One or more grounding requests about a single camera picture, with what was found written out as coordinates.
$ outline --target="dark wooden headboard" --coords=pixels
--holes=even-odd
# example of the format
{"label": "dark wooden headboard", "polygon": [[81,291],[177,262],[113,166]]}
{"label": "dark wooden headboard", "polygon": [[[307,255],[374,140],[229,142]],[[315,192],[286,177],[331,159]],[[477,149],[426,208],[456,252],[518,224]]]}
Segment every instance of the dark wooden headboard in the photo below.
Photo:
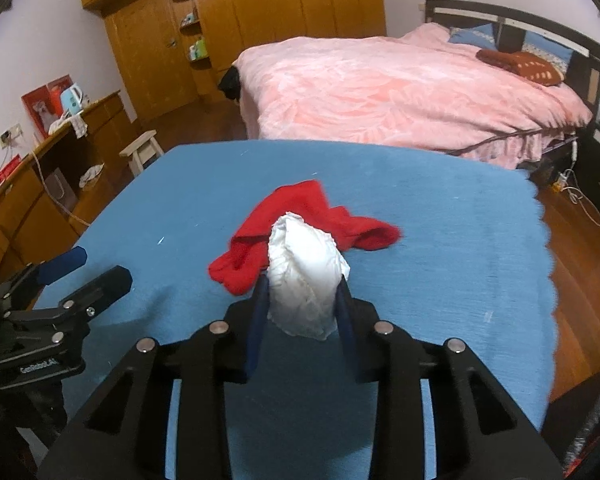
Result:
{"label": "dark wooden headboard", "polygon": [[600,44],[565,27],[522,10],[462,0],[427,0],[425,19],[445,27],[471,28],[493,23],[501,52],[522,50],[528,30],[573,49],[565,83],[575,90],[593,112],[600,107]]}

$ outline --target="blue tablecloth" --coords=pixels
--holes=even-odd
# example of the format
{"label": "blue tablecloth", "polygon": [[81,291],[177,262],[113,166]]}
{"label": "blue tablecloth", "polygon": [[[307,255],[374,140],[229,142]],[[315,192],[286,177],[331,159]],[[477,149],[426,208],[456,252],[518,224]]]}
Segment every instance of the blue tablecloth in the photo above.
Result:
{"label": "blue tablecloth", "polygon": [[[416,338],[467,341],[539,426],[554,377],[556,295],[548,230],[526,174],[417,150],[281,140],[174,148],[81,237],[87,264],[48,287],[38,306],[55,305],[115,264],[130,269],[134,285],[92,321],[86,371],[64,381],[68,413],[138,338],[170,343],[222,317],[235,298],[206,267],[260,200],[312,178],[332,205],[404,234],[386,250],[345,254],[353,295]],[[366,478],[376,387],[354,384],[341,354],[337,333],[317,342],[267,327],[251,382],[226,387],[235,479]],[[428,402],[426,426],[432,478]]]}

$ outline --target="light blue kettle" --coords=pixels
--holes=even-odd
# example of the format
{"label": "light blue kettle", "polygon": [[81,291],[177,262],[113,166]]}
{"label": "light blue kettle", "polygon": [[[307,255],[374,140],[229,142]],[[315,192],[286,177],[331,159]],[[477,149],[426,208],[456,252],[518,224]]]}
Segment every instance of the light blue kettle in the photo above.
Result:
{"label": "light blue kettle", "polygon": [[69,112],[71,115],[77,115],[82,111],[82,100],[84,92],[78,85],[69,86],[60,94],[60,102],[62,103],[62,111]]}

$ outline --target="red cloth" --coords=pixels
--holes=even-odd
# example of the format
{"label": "red cloth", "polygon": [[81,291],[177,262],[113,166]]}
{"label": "red cloth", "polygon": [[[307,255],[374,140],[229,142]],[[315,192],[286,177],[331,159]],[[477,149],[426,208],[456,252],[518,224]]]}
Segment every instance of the red cloth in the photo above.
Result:
{"label": "red cloth", "polygon": [[260,202],[229,243],[229,250],[209,265],[212,280],[230,293],[245,294],[269,265],[269,236],[275,221],[287,212],[331,233],[338,250],[352,247],[373,251],[400,238],[400,229],[374,218],[351,216],[343,206],[329,207],[317,180],[282,186]]}

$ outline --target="pink bedspread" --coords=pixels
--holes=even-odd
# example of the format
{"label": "pink bedspread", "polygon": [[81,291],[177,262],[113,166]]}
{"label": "pink bedspread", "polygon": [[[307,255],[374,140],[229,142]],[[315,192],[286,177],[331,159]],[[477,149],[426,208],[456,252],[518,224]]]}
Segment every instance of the pink bedspread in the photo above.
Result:
{"label": "pink bedspread", "polygon": [[[293,38],[245,50],[235,65],[265,139],[319,139],[451,152],[515,168],[586,126],[567,85],[544,87],[475,59],[427,23],[400,39]],[[253,119],[246,120],[254,134]],[[513,132],[547,129],[534,135]]]}

